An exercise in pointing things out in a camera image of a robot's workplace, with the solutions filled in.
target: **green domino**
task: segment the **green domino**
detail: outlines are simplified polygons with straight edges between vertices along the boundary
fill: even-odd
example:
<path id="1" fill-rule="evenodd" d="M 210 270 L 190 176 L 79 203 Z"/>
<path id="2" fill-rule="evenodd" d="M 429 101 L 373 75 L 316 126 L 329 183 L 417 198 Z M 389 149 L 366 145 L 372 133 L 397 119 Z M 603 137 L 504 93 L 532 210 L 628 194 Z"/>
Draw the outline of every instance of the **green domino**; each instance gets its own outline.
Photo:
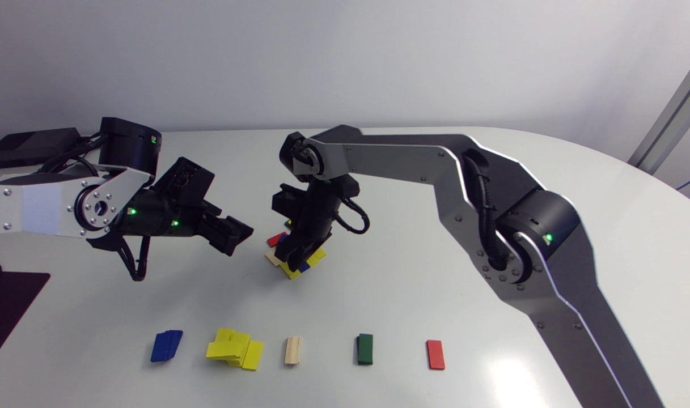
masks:
<path id="1" fill-rule="evenodd" d="M 357 336 L 357 364 L 372 365 L 372 335 L 360 333 Z"/>

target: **red domino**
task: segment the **red domino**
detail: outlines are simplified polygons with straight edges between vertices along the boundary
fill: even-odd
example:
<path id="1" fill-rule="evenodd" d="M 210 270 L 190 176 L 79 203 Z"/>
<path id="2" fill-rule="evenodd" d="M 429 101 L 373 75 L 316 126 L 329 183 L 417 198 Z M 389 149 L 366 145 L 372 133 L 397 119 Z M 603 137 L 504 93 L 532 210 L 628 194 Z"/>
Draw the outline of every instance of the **red domino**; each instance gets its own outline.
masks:
<path id="1" fill-rule="evenodd" d="M 267 240 L 266 243 L 269 244 L 270 247 L 274 248 L 277 246 L 278 243 L 280 243 L 280 238 L 282 237 L 282 235 L 287 235 L 287 232 L 274 235 L 274 237 L 269 238 L 269 240 Z"/>
<path id="2" fill-rule="evenodd" d="M 440 340 L 428 340 L 428 364 L 430 369 L 446 369 L 443 359 L 443 344 Z"/>

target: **table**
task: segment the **table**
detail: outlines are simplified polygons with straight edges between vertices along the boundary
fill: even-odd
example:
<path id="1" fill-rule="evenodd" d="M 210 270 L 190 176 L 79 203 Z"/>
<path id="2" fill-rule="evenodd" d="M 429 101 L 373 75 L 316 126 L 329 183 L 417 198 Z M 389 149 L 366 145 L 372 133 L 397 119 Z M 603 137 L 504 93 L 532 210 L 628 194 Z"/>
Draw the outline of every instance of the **table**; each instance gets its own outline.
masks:
<path id="1" fill-rule="evenodd" d="M 179 156 L 213 171 L 208 201 L 255 229 L 233 258 L 200 237 L 153 238 L 148 276 L 132 282 L 114 253 L 83 240 L 0 237 L 7 270 L 52 275 L 0 350 L 0 406 L 578 406 L 529 319 L 497 299 L 440 225 L 430 186 L 355 175 L 370 232 L 335 225 L 327 258 L 294 281 L 274 268 L 264 241 L 284 219 L 270 199 L 280 183 L 299 184 L 277 159 L 290 132 L 163 135 L 159 175 Z M 602 290 L 664 403 L 690 406 L 689 199 L 607 155 L 537 134 L 365 133 L 468 134 L 571 199 Z M 205 359 L 219 327 L 265 342 L 259 371 Z M 184 336 L 176 357 L 153 364 L 164 330 Z M 370 367 L 353 361 L 358 333 L 374 334 Z M 301 361 L 285 367 L 291 335 L 302 336 Z M 443 341 L 443 372 L 427 368 L 428 339 Z"/>

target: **wall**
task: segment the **wall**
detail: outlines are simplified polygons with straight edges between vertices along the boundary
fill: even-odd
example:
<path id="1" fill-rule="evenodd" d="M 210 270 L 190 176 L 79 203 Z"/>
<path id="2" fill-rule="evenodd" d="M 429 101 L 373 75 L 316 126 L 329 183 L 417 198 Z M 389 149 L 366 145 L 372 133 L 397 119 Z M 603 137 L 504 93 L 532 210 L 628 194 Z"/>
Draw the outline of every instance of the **wall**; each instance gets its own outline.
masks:
<path id="1" fill-rule="evenodd" d="M 0 137 L 482 125 L 627 160 L 689 67 L 690 0 L 0 0 Z"/>

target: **stack of blocks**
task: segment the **stack of blocks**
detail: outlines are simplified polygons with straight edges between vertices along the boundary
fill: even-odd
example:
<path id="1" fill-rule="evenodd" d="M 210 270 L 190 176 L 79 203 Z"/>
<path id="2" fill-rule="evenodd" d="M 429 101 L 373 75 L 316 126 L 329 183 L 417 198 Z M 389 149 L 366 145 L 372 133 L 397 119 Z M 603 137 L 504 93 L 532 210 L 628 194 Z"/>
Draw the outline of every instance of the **stack of blocks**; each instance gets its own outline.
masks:
<path id="1" fill-rule="evenodd" d="M 286 238 L 287 232 L 283 232 L 281 234 L 277 234 L 274 235 L 274 237 L 269 238 L 269 240 L 267 240 L 266 243 L 269 244 L 270 247 L 274 248 L 277 245 L 279 245 L 279 243 L 284 241 Z M 282 260 L 277 258 L 277 256 L 274 255 L 274 250 L 270 250 L 268 253 L 265 254 L 265 256 L 267 259 L 269 259 L 270 262 L 272 262 L 274 266 L 282 267 L 283 271 L 285 271 L 285 274 L 287 274 L 287 276 L 290 279 L 295 279 L 295 277 L 300 276 L 302 272 L 318 264 L 322 258 L 327 256 L 327 253 L 324 252 L 322 248 L 317 248 L 317 250 L 314 251 L 312 256 L 310 256 L 309 259 L 307 259 L 307 261 L 305 261 L 305 263 L 303 263 L 296 271 L 292 271 L 290 267 L 287 266 L 287 263 L 282 262 Z"/>
<path id="2" fill-rule="evenodd" d="M 220 328 L 213 343 L 209 343 L 206 349 L 206 358 L 256 371 L 262 350 L 264 343 L 252 341 L 251 335 L 238 333 L 231 328 Z"/>

